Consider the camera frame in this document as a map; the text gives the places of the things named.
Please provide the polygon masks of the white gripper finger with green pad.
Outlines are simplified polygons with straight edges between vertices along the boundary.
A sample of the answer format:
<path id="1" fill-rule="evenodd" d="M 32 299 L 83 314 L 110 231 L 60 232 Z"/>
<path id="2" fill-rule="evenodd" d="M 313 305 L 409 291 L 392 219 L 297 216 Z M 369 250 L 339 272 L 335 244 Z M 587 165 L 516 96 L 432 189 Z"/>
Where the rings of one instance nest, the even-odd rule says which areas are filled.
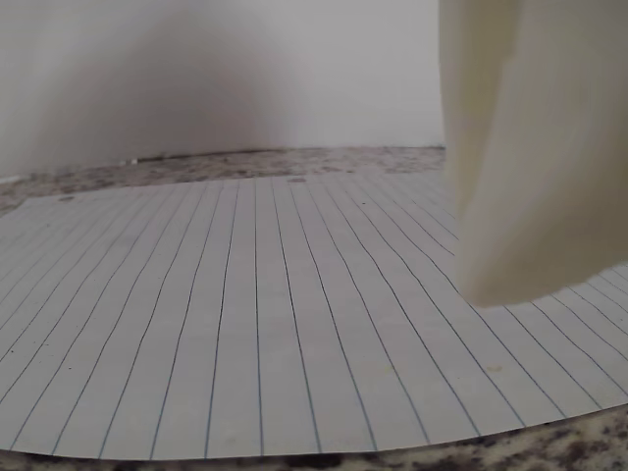
<path id="1" fill-rule="evenodd" d="M 457 284 L 534 300 L 627 259 L 627 5 L 443 1 Z"/>

